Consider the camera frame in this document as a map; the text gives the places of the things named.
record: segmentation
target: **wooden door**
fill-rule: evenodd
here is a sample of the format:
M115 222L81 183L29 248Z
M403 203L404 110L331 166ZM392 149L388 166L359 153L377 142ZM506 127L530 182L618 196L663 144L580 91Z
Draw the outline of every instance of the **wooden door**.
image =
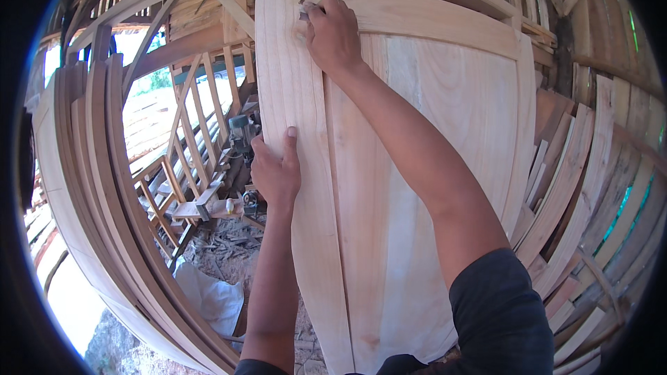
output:
M457 336L431 219L310 58L299 1L257 0L255 26L265 141L281 155L284 130L298 128L292 250L308 314L333 374L372 374L393 354L428 362ZM452 143L511 235L534 134L528 37L441 0L345 1L364 61Z

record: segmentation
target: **hand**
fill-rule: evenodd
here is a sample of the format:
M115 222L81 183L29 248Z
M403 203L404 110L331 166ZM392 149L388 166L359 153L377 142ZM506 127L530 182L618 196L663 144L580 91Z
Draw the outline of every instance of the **hand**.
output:
M354 72L362 60L357 16L342 0L304 2L308 13L306 45L322 71L334 78L345 71Z
M301 170L296 154L296 128L290 126L285 131L282 159L271 154L262 135L256 136L250 143L255 151L250 170L253 184L269 206L291 208L301 187Z

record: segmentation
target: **forearm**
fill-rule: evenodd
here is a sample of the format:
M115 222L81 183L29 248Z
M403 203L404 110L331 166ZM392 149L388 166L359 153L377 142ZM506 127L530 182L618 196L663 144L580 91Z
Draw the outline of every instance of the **forearm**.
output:
M293 210L293 205L269 205L248 303L248 337L294 337L299 296L291 253Z
M481 214L495 214L454 147L367 65L336 73L332 79L376 131L396 168L432 216L466 208L469 203L477 204Z

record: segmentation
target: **dark sleeve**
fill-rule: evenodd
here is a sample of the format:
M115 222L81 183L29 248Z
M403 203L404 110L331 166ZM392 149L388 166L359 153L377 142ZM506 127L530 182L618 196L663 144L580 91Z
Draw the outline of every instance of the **dark sleeve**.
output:
M528 272L511 249L482 256L450 289L461 358L443 374L552 374L554 335Z
M289 375L275 365L261 360L243 359L236 366L234 375Z

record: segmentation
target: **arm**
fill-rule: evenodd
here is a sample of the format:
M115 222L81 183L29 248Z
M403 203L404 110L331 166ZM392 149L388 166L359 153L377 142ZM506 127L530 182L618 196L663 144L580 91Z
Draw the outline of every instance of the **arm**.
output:
M461 156L363 62L354 11L341 0L305 2L304 8L310 19L307 46L313 60L356 104L426 205L447 287L484 254L509 248L493 207ZM405 148L420 154L419 162L402 156Z
M294 326L299 296L291 254L294 199L301 186L296 128L284 137L284 158L270 154L262 137L252 140L252 179L266 199L267 220L248 303L246 341L241 359L261 360L294 371Z

